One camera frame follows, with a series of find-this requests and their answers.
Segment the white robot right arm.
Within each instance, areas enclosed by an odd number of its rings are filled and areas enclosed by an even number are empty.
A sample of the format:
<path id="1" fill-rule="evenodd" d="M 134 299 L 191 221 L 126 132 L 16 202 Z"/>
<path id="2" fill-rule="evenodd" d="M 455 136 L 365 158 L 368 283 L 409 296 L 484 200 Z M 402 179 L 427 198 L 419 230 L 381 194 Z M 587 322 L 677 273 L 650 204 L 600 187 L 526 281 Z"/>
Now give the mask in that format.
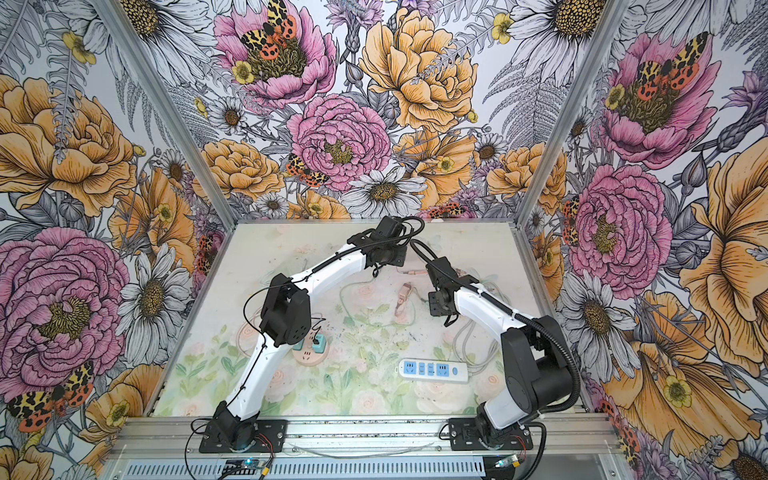
<path id="1" fill-rule="evenodd" d="M 458 275 L 445 257 L 427 262 L 426 269 L 433 285 L 430 313 L 447 323 L 466 317 L 498 341 L 505 387 L 477 408 L 475 428 L 484 445 L 497 447 L 540 416 L 575 405 L 581 376 L 554 318 L 521 313 L 474 277 Z"/>

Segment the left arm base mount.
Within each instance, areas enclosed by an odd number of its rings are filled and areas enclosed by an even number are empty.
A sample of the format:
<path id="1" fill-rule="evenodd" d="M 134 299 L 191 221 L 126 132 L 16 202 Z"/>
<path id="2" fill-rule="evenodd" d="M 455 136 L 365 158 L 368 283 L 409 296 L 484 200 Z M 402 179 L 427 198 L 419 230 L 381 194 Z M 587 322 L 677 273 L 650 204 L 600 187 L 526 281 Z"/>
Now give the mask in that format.
<path id="1" fill-rule="evenodd" d="M 204 454 L 280 453 L 287 427 L 287 420 L 214 419 L 205 428 L 199 451 Z"/>

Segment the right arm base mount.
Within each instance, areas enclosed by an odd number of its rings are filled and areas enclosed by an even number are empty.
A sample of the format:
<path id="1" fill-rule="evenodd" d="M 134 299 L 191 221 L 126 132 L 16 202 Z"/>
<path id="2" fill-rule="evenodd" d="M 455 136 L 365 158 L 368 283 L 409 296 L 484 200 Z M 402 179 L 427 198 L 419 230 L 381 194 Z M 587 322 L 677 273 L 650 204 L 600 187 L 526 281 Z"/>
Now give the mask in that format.
<path id="1" fill-rule="evenodd" d="M 503 429 L 489 421 L 475 418 L 450 418 L 447 439 L 452 451 L 523 451 L 533 448 L 530 431 L 519 424 Z"/>

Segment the white blue power strip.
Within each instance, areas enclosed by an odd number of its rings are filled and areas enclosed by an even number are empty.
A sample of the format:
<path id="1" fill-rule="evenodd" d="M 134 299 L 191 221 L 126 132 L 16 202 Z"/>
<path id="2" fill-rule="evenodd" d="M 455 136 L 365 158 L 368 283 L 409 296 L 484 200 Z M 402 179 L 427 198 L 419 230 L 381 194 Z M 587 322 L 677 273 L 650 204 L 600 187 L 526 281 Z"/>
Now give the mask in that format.
<path id="1" fill-rule="evenodd" d="M 398 374 L 408 380 L 466 384 L 469 382 L 468 367 L 465 363 L 443 360 L 401 359 Z"/>

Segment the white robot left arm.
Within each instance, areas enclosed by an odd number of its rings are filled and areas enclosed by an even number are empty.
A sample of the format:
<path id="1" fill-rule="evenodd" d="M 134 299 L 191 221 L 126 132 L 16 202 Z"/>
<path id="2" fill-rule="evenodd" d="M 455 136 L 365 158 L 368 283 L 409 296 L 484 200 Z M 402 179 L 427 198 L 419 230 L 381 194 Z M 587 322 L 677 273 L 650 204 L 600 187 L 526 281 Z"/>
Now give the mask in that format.
<path id="1" fill-rule="evenodd" d="M 333 255 L 298 274 L 275 275 L 266 294 L 257 331 L 260 343 L 234 390 L 216 407 L 202 432 L 202 453 L 246 452 L 260 440 L 258 417 L 266 391 L 283 358 L 313 326 L 312 300 L 368 268 L 404 264 L 411 239 L 425 222 L 413 216 L 386 216 L 374 228 L 354 234 Z"/>

